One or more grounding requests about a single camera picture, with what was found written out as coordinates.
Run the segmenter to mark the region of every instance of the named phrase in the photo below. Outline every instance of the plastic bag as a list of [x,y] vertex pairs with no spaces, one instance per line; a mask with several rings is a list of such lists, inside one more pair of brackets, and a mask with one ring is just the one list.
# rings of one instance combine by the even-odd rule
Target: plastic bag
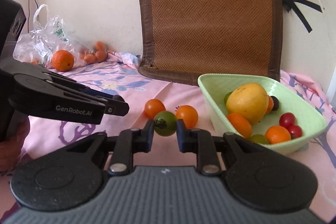
[[[44,7],[47,9],[47,24],[42,27],[37,16]],[[51,69],[53,68],[51,64],[53,54],[58,50],[66,50],[73,54],[75,59],[73,67],[75,68],[86,64],[80,59],[81,53],[93,53],[93,48],[89,44],[82,42],[68,30],[61,17],[50,14],[46,4],[42,4],[36,10],[33,27],[34,29],[28,34],[19,37],[13,53],[14,59]]]

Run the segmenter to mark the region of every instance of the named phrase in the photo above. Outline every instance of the grey ridged grip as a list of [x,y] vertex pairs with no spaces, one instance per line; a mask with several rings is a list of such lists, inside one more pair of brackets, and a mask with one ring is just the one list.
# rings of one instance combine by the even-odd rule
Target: grey ridged grip
[[111,178],[93,200],[75,209],[44,213],[22,208],[4,224],[322,224],[308,209],[266,214],[236,201],[219,178],[193,166],[138,166]]

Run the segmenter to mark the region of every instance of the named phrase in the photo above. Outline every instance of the bed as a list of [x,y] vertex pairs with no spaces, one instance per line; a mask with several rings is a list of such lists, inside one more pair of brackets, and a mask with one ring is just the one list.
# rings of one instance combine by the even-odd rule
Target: bed
[[[192,105],[199,113],[197,127],[215,134],[199,87],[142,76],[137,72],[137,59],[132,55],[127,57],[129,58],[126,58],[126,55],[111,53],[108,61],[62,73],[93,89],[113,95],[120,94],[130,106],[130,111],[125,117],[105,115],[100,125],[30,117],[31,132],[25,140],[19,164],[43,156],[94,132],[104,131],[108,136],[115,136],[126,128],[142,128],[147,120],[142,113],[143,107],[146,101],[152,98],[163,101],[167,110],[171,112],[176,111],[180,105]],[[326,102],[320,86],[309,77],[281,71],[281,83],[313,105],[327,120],[325,132],[290,157],[304,163],[315,172],[319,188],[310,208],[323,220],[330,221],[336,214],[336,114]],[[134,157],[134,165],[195,165],[195,162],[195,155],[179,152],[175,135],[160,137],[155,134],[152,151],[148,154],[139,153]],[[1,222],[18,209],[9,188],[14,171],[15,168],[0,173]]]

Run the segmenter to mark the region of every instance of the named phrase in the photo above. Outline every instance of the mango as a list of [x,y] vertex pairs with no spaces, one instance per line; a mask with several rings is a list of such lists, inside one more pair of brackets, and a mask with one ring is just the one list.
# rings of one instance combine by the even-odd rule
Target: mango
[[257,83],[247,83],[232,92],[226,102],[228,113],[239,113],[252,125],[261,121],[268,107],[268,94]]

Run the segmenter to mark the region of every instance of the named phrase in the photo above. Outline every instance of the plastic bowl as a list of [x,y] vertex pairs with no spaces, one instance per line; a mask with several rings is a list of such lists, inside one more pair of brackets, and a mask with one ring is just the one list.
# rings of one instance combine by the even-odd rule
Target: plastic bowl
[[280,116],[286,112],[292,112],[295,115],[296,124],[303,131],[300,138],[264,145],[265,147],[288,155],[301,148],[311,138],[321,134],[327,126],[323,116],[316,109],[280,82],[271,78],[254,75],[205,74],[198,78],[198,85],[204,95],[206,109],[217,135],[223,136],[225,132],[234,132],[239,135],[226,118],[228,113],[224,105],[224,97],[228,92],[246,83],[260,84],[268,95],[277,97],[280,102],[277,111],[265,115],[260,123],[252,126],[252,135],[264,135],[269,127],[279,125]]

